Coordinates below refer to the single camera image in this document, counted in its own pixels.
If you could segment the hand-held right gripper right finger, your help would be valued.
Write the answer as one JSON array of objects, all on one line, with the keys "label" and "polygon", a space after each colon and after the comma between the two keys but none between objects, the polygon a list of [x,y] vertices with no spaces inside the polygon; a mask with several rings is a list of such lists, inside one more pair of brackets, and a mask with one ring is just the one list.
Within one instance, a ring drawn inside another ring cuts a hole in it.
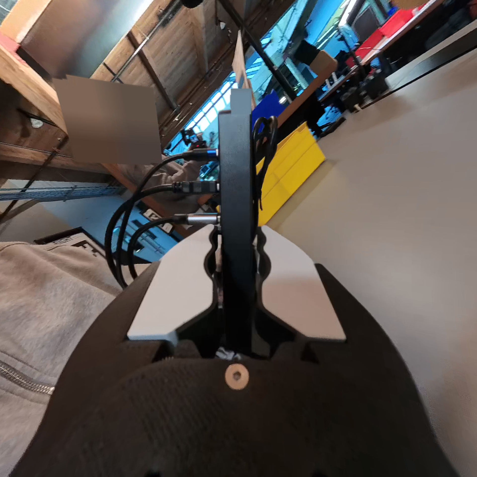
[{"label": "hand-held right gripper right finger", "polygon": [[260,286],[264,310],[312,340],[346,341],[313,260],[270,227],[260,232],[260,258],[267,266]]}]

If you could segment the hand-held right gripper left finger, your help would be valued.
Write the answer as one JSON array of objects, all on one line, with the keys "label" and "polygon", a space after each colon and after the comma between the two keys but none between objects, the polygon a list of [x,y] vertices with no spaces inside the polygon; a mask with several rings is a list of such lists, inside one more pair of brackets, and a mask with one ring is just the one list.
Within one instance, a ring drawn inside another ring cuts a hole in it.
[{"label": "hand-held right gripper left finger", "polygon": [[206,225],[170,249],[158,268],[127,332],[130,341],[167,341],[214,305],[214,283],[206,259],[215,257],[213,234]]}]

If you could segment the black usb hub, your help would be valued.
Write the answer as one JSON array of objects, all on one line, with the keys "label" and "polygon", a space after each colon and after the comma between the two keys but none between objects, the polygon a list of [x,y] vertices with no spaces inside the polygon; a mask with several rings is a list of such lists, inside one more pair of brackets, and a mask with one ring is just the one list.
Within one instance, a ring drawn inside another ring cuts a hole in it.
[{"label": "black usb hub", "polygon": [[220,227],[226,348],[252,353],[256,303],[256,235],[251,111],[219,114]]}]

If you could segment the grey hoodie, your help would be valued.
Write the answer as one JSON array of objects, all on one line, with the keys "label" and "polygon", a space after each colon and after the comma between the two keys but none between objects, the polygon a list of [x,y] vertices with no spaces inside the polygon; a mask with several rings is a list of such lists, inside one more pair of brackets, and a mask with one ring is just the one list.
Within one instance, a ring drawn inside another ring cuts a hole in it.
[{"label": "grey hoodie", "polygon": [[[1,243],[1,364],[51,388],[75,346],[119,294],[106,265],[78,247]],[[36,433],[50,395],[1,375],[1,476]]]}]

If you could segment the yellow plastic bin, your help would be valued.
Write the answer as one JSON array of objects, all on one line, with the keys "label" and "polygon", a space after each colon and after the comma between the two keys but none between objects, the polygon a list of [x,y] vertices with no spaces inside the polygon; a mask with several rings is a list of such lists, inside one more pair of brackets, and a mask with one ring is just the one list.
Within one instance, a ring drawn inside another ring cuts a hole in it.
[{"label": "yellow plastic bin", "polygon": [[258,225],[266,225],[325,160],[307,123],[283,139],[261,187]]}]

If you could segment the blue plastic bin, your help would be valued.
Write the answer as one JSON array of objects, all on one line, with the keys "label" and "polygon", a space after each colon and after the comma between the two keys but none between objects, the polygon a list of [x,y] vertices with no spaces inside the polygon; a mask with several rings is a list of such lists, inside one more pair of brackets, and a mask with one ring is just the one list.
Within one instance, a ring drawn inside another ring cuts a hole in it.
[{"label": "blue plastic bin", "polygon": [[260,117],[278,117],[285,109],[286,105],[279,102],[279,96],[277,92],[271,91],[271,93],[264,96],[260,103],[253,109],[251,114],[251,124],[254,126],[255,122]]}]

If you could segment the cardboard box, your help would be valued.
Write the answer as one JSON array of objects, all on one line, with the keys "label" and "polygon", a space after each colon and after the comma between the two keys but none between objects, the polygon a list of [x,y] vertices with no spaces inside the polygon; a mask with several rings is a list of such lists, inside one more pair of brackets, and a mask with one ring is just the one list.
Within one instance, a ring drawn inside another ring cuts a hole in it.
[{"label": "cardboard box", "polygon": [[318,50],[318,54],[309,65],[313,74],[317,78],[322,78],[323,81],[328,79],[337,70],[337,67],[337,60],[324,50]]}]

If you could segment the red plastic bin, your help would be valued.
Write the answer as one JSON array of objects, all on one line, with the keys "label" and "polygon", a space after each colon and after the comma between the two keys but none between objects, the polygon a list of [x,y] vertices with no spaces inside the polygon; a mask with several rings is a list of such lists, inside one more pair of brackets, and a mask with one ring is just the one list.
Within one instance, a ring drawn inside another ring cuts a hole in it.
[{"label": "red plastic bin", "polygon": [[383,39],[391,38],[399,29],[405,26],[424,6],[414,9],[394,9],[390,18],[370,34],[361,46],[355,51],[357,56],[364,57],[370,53]]}]

